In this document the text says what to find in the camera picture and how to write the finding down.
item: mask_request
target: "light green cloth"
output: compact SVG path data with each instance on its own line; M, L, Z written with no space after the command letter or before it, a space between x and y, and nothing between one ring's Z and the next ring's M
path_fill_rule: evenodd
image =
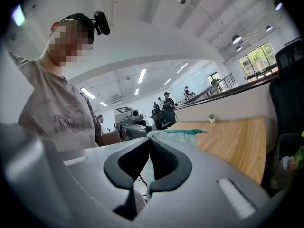
M183 145L185 148L196 148L195 135L198 133L210 133L206 129L191 129L191 130L158 130L148 132L147 136L149 139L156 138L168 145L174 145L178 143ZM149 158L146 168L146 178L148 186L155 181L153 163Z

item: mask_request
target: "ceiling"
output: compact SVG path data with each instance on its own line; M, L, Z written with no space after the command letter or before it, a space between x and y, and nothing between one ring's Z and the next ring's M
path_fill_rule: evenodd
M188 64L177 74L176 72L186 63ZM161 62L152 62L121 68L112 72L98 75L86 80L78 85L77 88L85 88L96 99L90 100L95 111L104 108L99 102L103 101L109 106L115 105L115 102L121 100L129 101L131 99L142 97L153 91L167 88L164 83L172 78L172 82L184 73L187 68L196 63L204 66L208 61L204 60L167 60ZM142 69L147 69L142 82L138 79ZM135 90L139 88L139 93L135 96Z
M134 94L143 67L148 71L140 91L148 93L163 87L166 79L185 61L181 58L216 61L217 57L221 62L227 61L238 54L237 45L231 40L235 34L245 40L243 49L256 44L267 35L266 25L277 28L285 13L283 9L276 11L273 2L186 0L185 4L179 4L178 0L26 0L24 25L17 27L12 23L5 42L16 54L38 57L55 21L76 12L92 17L95 11L104 11L111 34L96 36L94 60L81 69L71 69L65 77L73 80L85 75L72 82L81 83L108 103L115 97Z

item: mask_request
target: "man wearing headband camera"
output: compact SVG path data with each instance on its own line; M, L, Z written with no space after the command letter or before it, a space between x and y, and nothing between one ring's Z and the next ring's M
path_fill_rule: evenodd
M25 60L10 52L34 87L18 123L52 141L58 151L119 142L116 132L101 133L88 97L62 74L66 63L75 62L76 56L93 49L94 29L90 18L73 14L52 25L47 46L38 59Z

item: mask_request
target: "wooden table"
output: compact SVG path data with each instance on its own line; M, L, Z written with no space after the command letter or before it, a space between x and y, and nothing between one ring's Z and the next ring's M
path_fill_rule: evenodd
M196 135L197 148L214 154L261 184L266 160L263 117L233 121L178 122L169 129L207 129Z

